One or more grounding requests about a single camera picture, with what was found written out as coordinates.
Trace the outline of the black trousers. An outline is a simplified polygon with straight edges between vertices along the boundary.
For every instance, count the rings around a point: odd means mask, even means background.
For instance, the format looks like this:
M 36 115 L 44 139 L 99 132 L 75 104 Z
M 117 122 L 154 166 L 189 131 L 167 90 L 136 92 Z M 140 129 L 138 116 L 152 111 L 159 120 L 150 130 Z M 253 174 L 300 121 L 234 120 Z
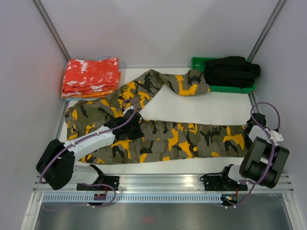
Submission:
M 249 88 L 260 77 L 258 64 L 244 57 L 230 56 L 204 62 L 204 78 L 210 86 Z

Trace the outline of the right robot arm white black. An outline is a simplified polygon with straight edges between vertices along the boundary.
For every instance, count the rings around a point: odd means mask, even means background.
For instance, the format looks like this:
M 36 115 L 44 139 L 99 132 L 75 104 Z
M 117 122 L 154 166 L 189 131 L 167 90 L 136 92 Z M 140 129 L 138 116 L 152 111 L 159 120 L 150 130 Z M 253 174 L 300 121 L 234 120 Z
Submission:
M 248 184 L 274 188 L 289 156 L 289 149 L 281 145 L 279 129 L 269 129 L 265 115 L 253 113 L 243 133 L 247 154 L 240 165 L 224 167 L 220 187 L 223 191 L 246 191 Z

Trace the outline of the camouflage yellow green trousers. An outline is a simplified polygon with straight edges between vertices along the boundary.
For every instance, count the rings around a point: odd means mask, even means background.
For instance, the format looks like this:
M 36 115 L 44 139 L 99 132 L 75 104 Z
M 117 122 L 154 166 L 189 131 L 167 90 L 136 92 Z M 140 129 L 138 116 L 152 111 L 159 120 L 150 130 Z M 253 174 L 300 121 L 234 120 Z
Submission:
M 65 113 L 67 139 L 96 131 L 113 118 L 123 116 L 129 100 L 143 109 L 163 87 L 180 96 L 203 95 L 210 91 L 204 74 L 196 69 L 184 75 L 149 70 L 103 99 L 80 100 Z M 205 125 L 161 120 L 143 120 L 143 136 L 124 138 L 82 157 L 93 164 L 147 163 L 209 157 L 245 157 L 248 147 L 244 126 Z

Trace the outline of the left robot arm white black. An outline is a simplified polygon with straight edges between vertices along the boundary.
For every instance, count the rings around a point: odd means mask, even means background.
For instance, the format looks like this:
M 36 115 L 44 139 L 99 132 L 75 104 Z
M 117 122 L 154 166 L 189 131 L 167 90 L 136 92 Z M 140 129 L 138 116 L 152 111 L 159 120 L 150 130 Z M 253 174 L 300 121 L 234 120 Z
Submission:
M 40 174 L 39 182 L 48 184 L 53 190 L 62 189 L 77 175 L 75 163 L 82 157 L 118 141 L 143 137 L 141 123 L 142 116 L 135 109 L 129 109 L 122 117 L 112 118 L 80 138 L 50 141 L 35 167 Z

